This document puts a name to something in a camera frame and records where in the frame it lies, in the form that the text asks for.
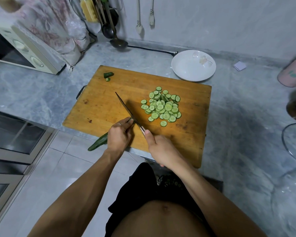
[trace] white plate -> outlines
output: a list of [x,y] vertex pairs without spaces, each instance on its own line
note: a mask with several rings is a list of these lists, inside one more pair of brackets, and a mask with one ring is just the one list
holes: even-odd
[[[207,62],[202,65],[205,56]],[[205,52],[196,50],[182,51],[172,59],[171,67],[174,73],[187,81],[202,81],[210,78],[216,71],[214,59]]]

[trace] marble countertop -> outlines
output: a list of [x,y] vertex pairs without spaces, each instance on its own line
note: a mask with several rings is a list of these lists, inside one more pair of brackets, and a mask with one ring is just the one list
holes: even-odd
[[[98,43],[73,72],[64,69],[59,75],[0,63],[0,111],[97,139],[62,122],[99,65],[178,79],[171,60],[166,53],[133,48],[119,52],[109,43]],[[212,86],[212,94],[200,172],[224,181],[224,194],[268,236],[287,236],[272,215],[271,194],[278,178],[296,169],[296,160],[281,142],[282,129],[296,122],[285,108],[296,88],[277,81],[279,68],[247,63],[238,72],[232,66],[235,60],[215,61],[214,76],[203,82]]]

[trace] knife blade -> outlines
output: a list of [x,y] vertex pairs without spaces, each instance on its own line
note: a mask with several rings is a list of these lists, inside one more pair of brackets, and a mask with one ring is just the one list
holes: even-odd
[[124,101],[120,98],[120,96],[115,92],[115,94],[117,95],[118,99],[120,100],[120,102],[122,103],[123,107],[127,110],[127,112],[129,113],[130,117],[134,120],[134,122],[138,125],[139,129],[141,130],[142,134],[145,136],[145,128],[138,122],[138,120],[134,117],[134,115],[132,114],[132,112],[130,111],[130,109],[127,108],[127,106],[125,105]]

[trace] white tile floor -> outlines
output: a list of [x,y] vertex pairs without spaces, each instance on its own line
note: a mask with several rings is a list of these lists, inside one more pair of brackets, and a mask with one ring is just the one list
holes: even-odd
[[[93,140],[59,131],[0,223],[0,237],[25,237],[58,196],[95,163],[106,146],[89,152]],[[125,152],[115,166],[98,210],[83,237],[104,236],[108,207],[144,159]]]

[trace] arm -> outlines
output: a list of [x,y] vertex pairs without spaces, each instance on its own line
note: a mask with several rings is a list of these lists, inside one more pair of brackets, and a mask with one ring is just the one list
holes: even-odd
[[216,190],[189,164],[164,136],[145,131],[152,157],[171,169],[185,184],[217,237],[266,237],[233,202]]
[[71,184],[44,212],[28,237],[82,236],[102,199],[106,184],[131,139],[133,120],[126,118],[111,127],[108,147],[90,169]]

